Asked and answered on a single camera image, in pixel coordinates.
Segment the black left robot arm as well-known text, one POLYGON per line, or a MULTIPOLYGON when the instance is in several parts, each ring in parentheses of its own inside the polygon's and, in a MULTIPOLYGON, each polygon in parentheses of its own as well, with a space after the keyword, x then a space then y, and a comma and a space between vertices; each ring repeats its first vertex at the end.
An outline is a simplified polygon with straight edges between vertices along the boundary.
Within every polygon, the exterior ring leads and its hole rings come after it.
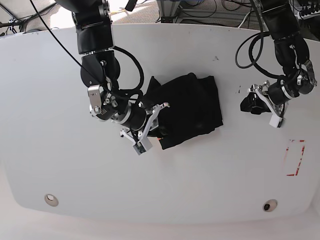
POLYGON ((266 82, 257 89, 251 87, 240 104, 240 110, 253 115, 275 111, 282 117, 288 101, 301 94, 309 94, 317 86, 309 47, 287 0, 253 0, 251 5, 259 25, 266 25, 267 31, 262 30, 248 38, 251 42, 248 66, 255 67, 266 77, 274 79, 275 83, 266 82), (257 56, 253 56, 257 41, 263 43, 266 37, 273 39, 275 57, 282 67, 282 75, 270 73, 257 63, 262 47, 257 56))

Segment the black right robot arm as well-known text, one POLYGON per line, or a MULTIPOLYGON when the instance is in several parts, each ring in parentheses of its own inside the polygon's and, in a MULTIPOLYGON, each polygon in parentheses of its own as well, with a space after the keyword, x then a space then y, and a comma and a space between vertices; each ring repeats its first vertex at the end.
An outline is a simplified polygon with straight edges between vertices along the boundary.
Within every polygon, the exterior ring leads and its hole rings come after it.
POLYGON ((154 77, 146 92, 142 66, 138 85, 121 89, 120 64, 115 52, 130 53, 114 44, 109 4, 105 0, 61 0, 72 12, 81 58, 81 80, 88 88, 90 110, 102 121, 122 126, 120 136, 145 147, 149 138, 157 138, 163 149, 206 135, 223 125, 219 92, 213 76, 198 78, 194 73, 166 83, 154 77))

